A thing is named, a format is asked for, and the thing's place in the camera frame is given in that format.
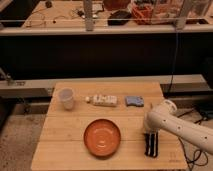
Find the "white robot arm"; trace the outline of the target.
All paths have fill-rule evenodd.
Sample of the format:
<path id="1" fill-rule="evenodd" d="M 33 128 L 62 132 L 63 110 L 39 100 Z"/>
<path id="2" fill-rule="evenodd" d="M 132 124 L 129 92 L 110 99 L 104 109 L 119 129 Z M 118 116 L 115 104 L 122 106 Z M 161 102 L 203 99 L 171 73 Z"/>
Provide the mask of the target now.
<path id="1" fill-rule="evenodd" d="M 176 104 L 164 99 L 144 115 L 144 131 L 163 129 L 213 155 L 213 129 L 177 118 L 176 112 Z"/>

